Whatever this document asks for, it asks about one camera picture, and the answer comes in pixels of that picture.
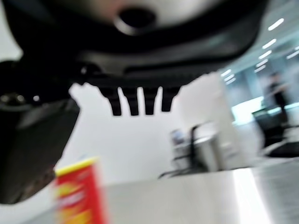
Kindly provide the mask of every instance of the gray floor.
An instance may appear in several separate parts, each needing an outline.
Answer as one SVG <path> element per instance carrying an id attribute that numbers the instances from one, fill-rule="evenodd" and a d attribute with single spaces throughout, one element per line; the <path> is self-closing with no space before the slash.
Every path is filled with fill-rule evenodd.
<path id="1" fill-rule="evenodd" d="M 299 124 L 299 108 L 292 108 L 288 110 L 290 116 L 290 124 Z M 269 166 L 277 163 L 288 161 L 289 159 L 267 158 L 263 156 L 260 149 L 262 148 L 263 139 L 262 133 L 255 122 L 236 127 L 240 136 L 243 153 L 246 156 L 250 165 L 255 167 Z M 297 138 L 299 141 L 299 128 L 290 131 L 292 138 Z"/>

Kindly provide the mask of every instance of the man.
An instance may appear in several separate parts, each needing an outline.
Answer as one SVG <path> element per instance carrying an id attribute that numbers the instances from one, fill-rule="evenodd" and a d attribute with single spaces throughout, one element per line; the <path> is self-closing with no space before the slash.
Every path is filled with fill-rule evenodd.
<path id="1" fill-rule="evenodd" d="M 289 122 L 289 118 L 285 110 L 285 106 L 288 104 L 285 97 L 287 85 L 280 82 L 279 76 L 280 75 L 277 72 L 271 75 L 271 84 L 269 86 L 270 93 L 268 96 L 273 97 L 276 104 L 281 108 L 282 123 L 283 125 L 287 125 Z"/>

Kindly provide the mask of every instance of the chair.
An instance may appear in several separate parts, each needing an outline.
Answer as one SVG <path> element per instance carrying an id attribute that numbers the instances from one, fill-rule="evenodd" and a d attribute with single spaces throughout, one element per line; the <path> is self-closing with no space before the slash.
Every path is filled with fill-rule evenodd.
<path id="1" fill-rule="evenodd" d="M 271 116 L 266 109 L 256 111 L 253 114 L 256 123 L 259 125 L 264 135 L 263 149 L 275 143 L 287 140 L 284 136 L 286 128 L 281 124 L 279 116 Z M 268 157 L 274 158 L 294 158 L 299 157 L 299 142 L 287 142 L 276 149 L 272 150 Z"/>

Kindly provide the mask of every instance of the silver table surface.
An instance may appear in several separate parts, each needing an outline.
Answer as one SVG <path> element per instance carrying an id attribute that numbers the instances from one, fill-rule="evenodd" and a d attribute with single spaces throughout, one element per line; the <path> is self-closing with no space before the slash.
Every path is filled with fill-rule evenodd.
<path id="1" fill-rule="evenodd" d="M 113 186 L 107 197 L 111 224 L 297 224 L 299 162 Z"/>

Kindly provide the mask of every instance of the red can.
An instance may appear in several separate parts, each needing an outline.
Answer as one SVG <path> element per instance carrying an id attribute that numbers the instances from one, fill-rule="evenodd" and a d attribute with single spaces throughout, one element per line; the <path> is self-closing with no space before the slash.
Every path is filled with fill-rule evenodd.
<path id="1" fill-rule="evenodd" d="M 107 224 L 96 161 L 86 160 L 56 172 L 60 224 Z"/>

